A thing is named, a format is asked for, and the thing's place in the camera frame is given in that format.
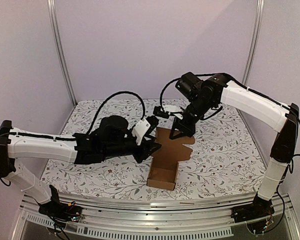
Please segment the brown cardboard box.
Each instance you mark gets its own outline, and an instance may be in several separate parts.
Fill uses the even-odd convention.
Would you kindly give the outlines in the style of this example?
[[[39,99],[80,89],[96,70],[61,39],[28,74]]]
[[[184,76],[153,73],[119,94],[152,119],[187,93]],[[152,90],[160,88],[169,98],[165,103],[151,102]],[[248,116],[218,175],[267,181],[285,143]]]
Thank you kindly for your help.
[[[156,142],[161,148],[152,154],[147,186],[173,191],[176,187],[179,162],[188,161],[193,150],[189,145],[195,143],[194,137],[183,136],[170,139],[171,130],[158,127],[155,132]]]

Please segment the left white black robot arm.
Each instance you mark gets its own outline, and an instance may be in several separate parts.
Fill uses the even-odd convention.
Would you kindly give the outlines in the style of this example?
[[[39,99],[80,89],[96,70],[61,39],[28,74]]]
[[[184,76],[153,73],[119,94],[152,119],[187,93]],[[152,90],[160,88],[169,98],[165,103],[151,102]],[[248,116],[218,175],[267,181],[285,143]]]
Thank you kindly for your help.
[[[159,120],[149,116],[132,128],[121,116],[104,117],[91,133],[53,135],[27,132],[13,127],[10,120],[0,125],[0,179],[6,179],[34,198],[53,216],[64,213],[57,190],[44,184],[26,169],[19,158],[53,159],[75,165],[90,165],[104,160],[133,156],[141,163],[160,149],[151,132]]]

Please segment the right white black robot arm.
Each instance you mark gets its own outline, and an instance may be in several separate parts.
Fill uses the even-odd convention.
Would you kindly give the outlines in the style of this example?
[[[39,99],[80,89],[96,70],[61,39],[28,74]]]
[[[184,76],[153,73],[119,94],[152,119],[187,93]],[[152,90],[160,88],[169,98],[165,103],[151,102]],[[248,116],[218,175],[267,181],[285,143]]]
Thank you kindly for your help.
[[[239,83],[227,73],[208,73],[206,80],[200,74],[187,72],[176,80],[175,87],[189,105],[174,113],[170,139],[192,137],[196,123],[205,113],[220,104],[234,107],[271,127],[276,133],[264,179],[249,206],[252,218],[259,218],[268,210],[268,204],[279,186],[288,165],[294,157],[300,129],[299,107],[287,105]]]

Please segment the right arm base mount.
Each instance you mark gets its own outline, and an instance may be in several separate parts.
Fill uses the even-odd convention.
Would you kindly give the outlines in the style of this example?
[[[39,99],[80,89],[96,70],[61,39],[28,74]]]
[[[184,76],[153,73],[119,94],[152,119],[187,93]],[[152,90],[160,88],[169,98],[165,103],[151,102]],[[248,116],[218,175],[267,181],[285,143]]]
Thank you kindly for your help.
[[[235,223],[246,222],[275,213],[271,200],[264,200],[256,194],[252,203],[235,206],[231,209],[230,217]]]

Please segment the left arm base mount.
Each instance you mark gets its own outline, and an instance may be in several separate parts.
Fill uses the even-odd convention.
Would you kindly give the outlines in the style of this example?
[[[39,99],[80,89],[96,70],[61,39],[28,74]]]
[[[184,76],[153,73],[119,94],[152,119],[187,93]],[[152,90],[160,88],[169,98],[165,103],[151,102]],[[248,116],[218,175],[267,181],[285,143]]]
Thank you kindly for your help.
[[[51,192],[50,200],[47,203],[39,203],[38,212],[63,222],[79,221],[83,208],[77,205],[75,201],[70,203],[60,202],[57,189],[52,185],[49,185],[49,189]]]

